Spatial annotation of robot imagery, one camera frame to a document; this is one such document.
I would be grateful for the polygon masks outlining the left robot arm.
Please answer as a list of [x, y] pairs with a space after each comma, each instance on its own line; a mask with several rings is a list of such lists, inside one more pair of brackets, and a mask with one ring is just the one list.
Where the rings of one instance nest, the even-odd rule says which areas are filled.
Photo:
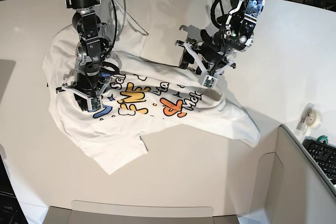
[[210, 7], [210, 19], [217, 31], [210, 35], [205, 29], [200, 40], [186, 38], [176, 45], [183, 48], [179, 68], [194, 70], [199, 83], [214, 89], [219, 76], [228, 68], [236, 68], [230, 58], [238, 51], [246, 51], [254, 39], [257, 18], [263, 11], [266, 0], [214, 0]]

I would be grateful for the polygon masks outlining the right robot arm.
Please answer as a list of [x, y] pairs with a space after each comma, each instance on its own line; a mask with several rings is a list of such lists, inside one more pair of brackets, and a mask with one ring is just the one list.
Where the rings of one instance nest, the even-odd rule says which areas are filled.
[[120, 73], [113, 63], [107, 62], [114, 48], [115, 39], [106, 35], [107, 24], [102, 22], [94, 7], [101, 0], [66, 0], [67, 8], [76, 12], [72, 25], [79, 35], [76, 49], [75, 80], [57, 87], [57, 92], [72, 93], [83, 111], [102, 109], [102, 94], [111, 82], [112, 76]]

